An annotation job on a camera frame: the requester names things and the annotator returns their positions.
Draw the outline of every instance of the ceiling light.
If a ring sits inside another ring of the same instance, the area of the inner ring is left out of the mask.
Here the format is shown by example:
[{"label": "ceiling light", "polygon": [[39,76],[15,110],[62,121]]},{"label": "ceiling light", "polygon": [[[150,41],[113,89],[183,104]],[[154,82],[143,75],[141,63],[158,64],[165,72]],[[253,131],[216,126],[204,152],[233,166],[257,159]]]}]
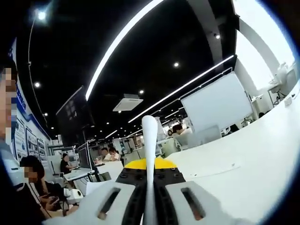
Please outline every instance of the ceiling light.
[{"label": "ceiling light", "polygon": [[155,104],[153,104],[152,106],[150,106],[149,108],[145,109],[144,111],[142,111],[140,114],[138,114],[137,116],[135,116],[134,118],[132,118],[130,121],[128,121],[128,123],[131,123],[132,121],[134,121],[135,119],[139,118],[141,115],[143,115],[144,113],[146,113],[147,111],[149,111],[150,109],[152,109],[153,107],[157,106],[158,104],[162,103],[163,101],[165,101],[166,99],[168,99],[169,97],[171,97],[172,95],[176,94],[178,91],[182,90],[183,88],[187,87],[188,85],[190,85],[191,83],[195,82],[196,80],[198,80],[199,78],[203,77],[204,75],[206,75],[207,73],[209,73],[210,71],[214,70],[215,68],[217,68],[218,66],[222,65],[223,63],[227,62],[228,60],[230,60],[231,58],[233,58],[234,55],[228,57],[227,59],[219,62],[218,64],[214,65],[212,68],[210,68],[209,70],[206,70],[204,73],[201,73],[200,75],[198,75],[197,77],[195,77],[194,79],[190,80],[189,82],[187,82],[186,84],[182,85],[180,88],[176,89],[175,91],[173,91],[172,93],[170,93],[169,95],[167,95],[166,97],[162,98],[161,100],[159,100],[158,102],[156,102]]},{"label": "ceiling light", "polygon": [[170,116],[172,116],[172,115],[174,115],[175,113],[178,113],[178,112],[179,112],[179,110],[177,110],[176,112],[171,113],[170,115],[166,116],[165,119],[167,119],[168,117],[170,117]]},{"label": "ceiling light", "polygon": [[46,18],[46,12],[38,12],[37,17],[39,20],[44,20]]},{"label": "ceiling light", "polygon": [[161,125],[164,125],[164,124],[166,124],[167,122],[169,122],[170,120],[167,120],[167,121],[165,121],[165,122],[163,122]]},{"label": "ceiling light", "polygon": [[136,133],[140,132],[141,130],[143,130],[143,129],[139,129],[139,130],[137,130],[137,131],[133,132],[132,134],[128,135],[127,137],[130,137],[130,136],[132,136],[132,135],[134,135],[134,134],[136,134]]},{"label": "ceiling light", "polygon": [[117,132],[117,130],[113,131],[113,132],[110,133],[108,136],[106,136],[105,139],[108,138],[108,137],[110,137],[111,135],[113,135],[113,134],[116,133],[116,132]]},{"label": "ceiling light", "polygon": [[109,60],[112,53],[115,51],[115,49],[118,47],[122,39],[128,34],[128,32],[148,13],[150,12],[155,6],[157,6],[159,3],[161,3],[164,0],[153,0],[148,5],[146,5],[141,11],[139,11],[127,24],[126,26],[121,30],[121,32],[117,35],[117,37],[114,39],[112,44],[107,49],[105,55],[103,56],[102,60],[100,61],[93,78],[89,84],[88,90],[85,94],[85,98],[88,101],[90,94],[95,86],[95,83],[100,76],[104,66],[106,65],[107,61]]},{"label": "ceiling light", "polygon": [[41,87],[41,84],[40,84],[40,82],[35,82],[35,83],[34,83],[34,86],[35,86],[36,88],[39,88],[39,87]]}]

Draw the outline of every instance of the white desk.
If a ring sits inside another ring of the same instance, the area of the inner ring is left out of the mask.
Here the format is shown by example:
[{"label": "white desk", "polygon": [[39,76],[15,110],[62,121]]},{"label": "white desk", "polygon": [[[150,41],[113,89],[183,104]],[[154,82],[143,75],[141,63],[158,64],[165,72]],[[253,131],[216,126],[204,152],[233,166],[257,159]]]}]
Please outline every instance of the white desk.
[{"label": "white desk", "polygon": [[167,159],[186,180],[194,180],[218,198],[228,214],[257,223],[282,199],[298,167],[299,115],[297,97],[289,107],[281,102],[229,136]]},{"label": "white desk", "polygon": [[109,172],[112,180],[116,180],[119,174],[123,170],[123,165],[121,161],[114,162],[104,162],[105,165],[97,166],[99,173]]},{"label": "white desk", "polygon": [[87,168],[80,168],[78,170],[72,170],[71,173],[64,174],[64,178],[67,181],[73,181],[73,180],[78,180],[78,179],[81,179],[83,177],[89,176],[93,173],[94,173],[93,170],[90,170],[90,169],[87,169]]}]

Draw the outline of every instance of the wall display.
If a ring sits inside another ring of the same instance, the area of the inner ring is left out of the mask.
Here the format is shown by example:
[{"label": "wall display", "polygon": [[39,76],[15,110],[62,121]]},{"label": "wall display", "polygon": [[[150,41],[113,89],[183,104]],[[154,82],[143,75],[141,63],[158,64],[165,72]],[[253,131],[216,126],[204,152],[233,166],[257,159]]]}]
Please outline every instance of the wall display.
[{"label": "wall display", "polygon": [[26,143],[28,155],[39,159],[37,137],[28,128],[26,128]]},{"label": "wall display", "polygon": [[[11,50],[12,58],[16,63],[16,41]],[[7,128],[7,144],[14,150],[15,158],[20,161],[28,155],[36,156],[43,164],[45,170],[49,168],[47,161],[47,145],[50,137],[40,126],[33,115],[23,94],[20,80],[16,84],[16,127],[15,135],[11,136],[11,128]]]},{"label": "wall display", "polygon": [[40,161],[43,167],[47,169],[49,165],[47,161],[47,154],[46,154],[45,144],[43,140],[37,139],[37,149],[38,149]]},{"label": "wall display", "polygon": [[13,146],[15,150],[15,156],[18,161],[28,155],[24,122],[19,119],[17,119],[15,126],[15,138]]}]

